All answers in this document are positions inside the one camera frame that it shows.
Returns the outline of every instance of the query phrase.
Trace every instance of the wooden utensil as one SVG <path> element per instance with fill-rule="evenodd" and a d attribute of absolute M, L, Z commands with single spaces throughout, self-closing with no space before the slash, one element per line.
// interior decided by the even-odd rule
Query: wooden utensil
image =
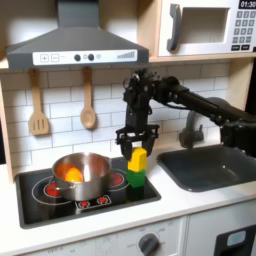
<path fill-rule="evenodd" d="M 96 114 L 92 108 L 92 70 L 83 69 L 84 75 L 84 109 L 81 112 L 80 119 L 84 128 L 92 129 L 96 124 Z"/>
<path fill-rule="evenodd" d="M 49 122 L 42 113 L 40 98 L 40 72 L 36 69 L 29 71 L 32 84 L 32 96 L 34 104 L 34 113 L 29 120 L 29 130 L 33 135 L 46 134 L 49 131 Z"/>

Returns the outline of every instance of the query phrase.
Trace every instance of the wooden shelf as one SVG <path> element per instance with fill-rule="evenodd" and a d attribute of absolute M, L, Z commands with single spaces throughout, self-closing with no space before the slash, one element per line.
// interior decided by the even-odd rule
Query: wooden shelf
<path fill-rule="evenodd" d="M 149 62 L 177 62 L 177 61 L 199 61 L 199 60 L 221 60 L 221 59 L 241 59 L 256 58 L 256 52 L 253 53 L 229 53 L 229 54 L 209 54 L 209 55 L 187 55 L 173 57 L 150 57 Z"/>

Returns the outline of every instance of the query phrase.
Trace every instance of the pot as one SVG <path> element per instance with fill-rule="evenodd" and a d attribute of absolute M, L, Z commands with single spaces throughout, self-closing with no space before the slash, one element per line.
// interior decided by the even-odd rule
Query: pot
<path fill-rule="evenodd" d="M 67 182 L 57 175 L 60 164 L 71 164 L 79 169 L 83 182 Z M 110 182 L 110 159 L 98 154 L 76 153 L 60 158 L 52 167 L 53 180 L 60 194 L 69 201 L 86 201 L 104 195 Z"/>

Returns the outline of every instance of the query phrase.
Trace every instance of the cabinet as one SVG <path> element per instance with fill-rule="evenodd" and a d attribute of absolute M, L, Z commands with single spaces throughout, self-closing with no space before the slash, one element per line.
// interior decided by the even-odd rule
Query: cabinet
<path fill-rule="evenodd" d="M 193 214 L 189 219 L 187 246 L 184 255 L 213 256 L 218 235 L 240 230 L 255 224 L 255 200 Z M 223 256 L 225 255 L 240 256 L 242 254 L 223 254 Z M 256 255 L 255 242 L 251 255 Z"/>

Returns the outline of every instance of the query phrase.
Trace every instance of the sink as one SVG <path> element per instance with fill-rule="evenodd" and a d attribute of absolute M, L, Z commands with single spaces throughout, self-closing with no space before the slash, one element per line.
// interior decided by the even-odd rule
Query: sink
<path fill-rule="evenodd" d="M 222 145 L 163 153 L 157 161 L 178 186 L 191 192 L 256 181 L 256 160 Z"/>

